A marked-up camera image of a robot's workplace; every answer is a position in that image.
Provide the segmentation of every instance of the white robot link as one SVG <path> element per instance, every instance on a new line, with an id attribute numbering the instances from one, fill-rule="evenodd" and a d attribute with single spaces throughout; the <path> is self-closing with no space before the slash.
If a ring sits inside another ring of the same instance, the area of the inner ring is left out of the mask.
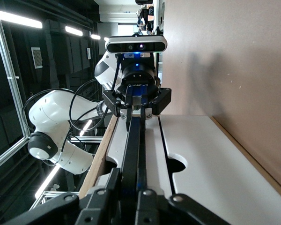
<path id="1" fill-rule="evenodd" d="M 111 89 L 116 67 L 115 55 L 108 52 L 96 65 L 95 78 L 106 90 Z M 120 82 L 121 79 L 118 76 L 116 88 Z M 48 159 L 73 174 L 80 174 L 90 167 L 93 156 L 69 141 L 65 141 L 62 148 L 70 128 L 69 108 L 73 96 L 73 93 L 67 91 L 54 90 L 40 98 L 31 107 L 29 119 L 36 129 L 31 134 L 28 150 L 37 159 Z M 71 111 L 72 119 L 77 120 L 87 110 L 95 107 L 97 110 L 87 113 L 81 120 L 98 118 L 102 115 L 101 112 L 106 110 L 106 105 L 76 96 Z"/>

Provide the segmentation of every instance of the light fixture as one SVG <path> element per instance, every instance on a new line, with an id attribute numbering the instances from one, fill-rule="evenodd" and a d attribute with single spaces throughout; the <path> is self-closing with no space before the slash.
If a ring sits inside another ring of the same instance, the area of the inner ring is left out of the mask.
<path id="1" fill-rule="evenodd" d="M 68 26 L 66 26 L 66 32 L 69 32 L 71 34 L 75 34 L 75 35 L 78 35 L 78 36 L 83 35 L 83 32 L 81 30 L 77 30 L 77 29 L 74 29 L 74 28 L 68 27 Z"/>
<path id="2" fill-rule="evenodd" d="M 83 130 L 87 130 L 87 129 L 89 128 L 89 126 L 90 126 L 91 123 L 92 123 L 92 120 L 89 120 L 89 121 L 86 123 L 86 125 L 84 126 Z M 85 133 L 84 131 L 81 131 L 81 132 L 79 133 L 79 136 L 83 136 L 84 133 Z"/>
<path id="3" fill-rule="evenodd" d="M 0 11 L 0 19 L 12 23 L 17 23 L 25 26 L 35 27 L 35 28 L 43 28 L 43 25 L 40 21 L 32 20 L 23 16 L 14 15 L 11 13 L 6 13 Z"/>
<path id="4" fill-rule="evenodd" d="M 92 34 L 90 37 L 92 39 L 96 39 L 96 40 L 100 40 L 101 39 L 101 37 L 99 35 L 96 35 L 96 34 Z"/>
<path id="5" fill-rule="evenodd" d="M 41 187 L 38 189 L 38 191 L 35 194 L 36 199 L 38 199 L 41 194 L 43 193 L 43 191 L 45 190 L 45 188 L 48 186 L 48 184 L 50 183 L 50 181 L 53 179 L 53 177 L 55 176 L 55 174 L 57 173 L 57 171 L 59 170 L 60 166 L 56 165 L 53 170 L 51 171 L 51 173 L 49 174 L 49 176 L 46 178 L 46 180 L 43 182 L 43 184 L 41 185 Z"/>

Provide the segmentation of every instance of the brown wall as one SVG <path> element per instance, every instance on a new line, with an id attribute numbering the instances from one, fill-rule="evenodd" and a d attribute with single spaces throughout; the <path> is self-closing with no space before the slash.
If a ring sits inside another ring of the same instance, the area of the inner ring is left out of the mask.
<path id="1" fill-rule="evenodd" d="M 281 0 L 166 0 L 165 114 L 214 116 L 281 184 Z"/>

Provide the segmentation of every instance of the wooden plank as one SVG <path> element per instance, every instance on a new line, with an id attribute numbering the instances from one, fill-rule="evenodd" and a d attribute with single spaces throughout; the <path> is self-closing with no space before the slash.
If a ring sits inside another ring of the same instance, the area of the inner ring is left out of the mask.
<path id="1" fill-rule="evenodd" d="M 247 158 L 247 160 L 255 167 L 255 169 L 267 180 L 267 182 L 281 195 L 281 185 L 269 174 L 263 166 L 246 150 L 242 145 L 234 139 L 234 137 L 225 130 L 224 127 L 214 118 L 210 119 L 218 126 L 218 128 L 229 138 L 229 140 L 238 148 L 238 150 Z"/>
<path id="2" fill-rule="evenodd" d="M 101 176 L 104 172 L 106 152 L 111 141 L 113 132 L 115 130 L 117 121 L 118 118 L 116 116 L 112 116 L 109 125 L 106 129 L 106 132 L 103 136 L 102 142 L 100 143 L 99 148 L 95 154 L 93 163 L 90 166 L 90 170 L 84 179 L 83 185 L 80 188 L 80 199 L 85 197 L 87 191 L 95 185 L 97 178 Z"/>

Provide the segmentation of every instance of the white vent grille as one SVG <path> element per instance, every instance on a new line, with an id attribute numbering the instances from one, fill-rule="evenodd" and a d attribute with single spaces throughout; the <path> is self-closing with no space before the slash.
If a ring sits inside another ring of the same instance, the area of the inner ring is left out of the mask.
<path id="1" fill-rule="evenodd" d="M 42 59 L 42 54 L 41 54 L 41 49 L 40 48 L 31 48 L 32 51 L 32 57 L 33 57 L 33 62 L 34 62 L 34 68 L 43 68 L 43 59 Z"/>

